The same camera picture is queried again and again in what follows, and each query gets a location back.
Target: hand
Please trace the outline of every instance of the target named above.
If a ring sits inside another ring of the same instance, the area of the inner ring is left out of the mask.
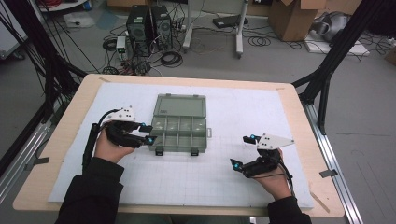
[[[124,156],[134,152],[133,147],[119,147],[107,140],[106,129],[103,129],[96,140],[96,149],[94,157],[111,161],[119,162]]]
[[[283,158],[282,150],[280,148],[278,150],[280,157]],[[255,175],[253,178],[257,180],[275,200],[291,196],[285,172],[280,166],[271,172]]]

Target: floor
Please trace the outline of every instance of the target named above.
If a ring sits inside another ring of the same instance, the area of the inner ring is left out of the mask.
[[[89,12],[96,24],[91,28],[70,30],[70,35],[96,67],[105,63],[103,37],[126,22],[124,13],[103,7]],[[201,15],[195,25],[215,28],[213,15]],[[266,26],[266,19],[249,17],[248,28]],[[270,32],[270,28],[255,30]],[[61,34],[72,63],[85,71],[94,70],[76,46]],[[375,44],[366,45],[374,49]],[[291,83],[314,72],[325,55],[308,53],[302,46],[294,49],[271,39],[265,47],[249,45],[244,38],[244,54],[235,55],[234,35],[194,31],[191,50],[182,54],[178,68],[157,67],[149,76],[194,77]],[[112,65],[119,65],[113,60]],[[15,138],[41,106],[44,97],[35,70],[29,60],[0,61],[0,131],[4,155]],[[363,222],[394,223],[396,219],[396,66],[373,50],[360,61],[348,56],[335,71],[330,89],[326,131],[335,156],[357,204]],[[12,202],[24,179],[0,204],[1,223],[53,223],[57,213],[15,211]],[[259,223],[268,223],[261,217]],[[347,223],[345,218],[313,218],[313,223]]]

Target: gray plastic organizer box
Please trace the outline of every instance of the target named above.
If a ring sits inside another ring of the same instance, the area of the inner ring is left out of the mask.
[[[166,151],[189,152],[198,156],[206,150],[206,98],[202,95],[159,94],[148,146],[157,156]]]

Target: computer tower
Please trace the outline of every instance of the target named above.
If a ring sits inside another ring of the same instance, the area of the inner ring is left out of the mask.
[[[132,6],[126,28],[131,40],[134,56],[150,55],[150,44],[153,40],[153,29],[149,7],[146,5]]]
[[[158,49],[172,49],[172,21],[166,6],[154,6],[151,8],[151,13]]]

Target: black jacket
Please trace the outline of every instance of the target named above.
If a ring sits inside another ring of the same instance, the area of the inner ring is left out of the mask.
[[[83,175],[76,175],[66,192],[56,224],[115,222],[123,185],[120,178],[123,168],[99,158],[92,158]],[[309,224],[294,197],[268,204],[271,224]]]

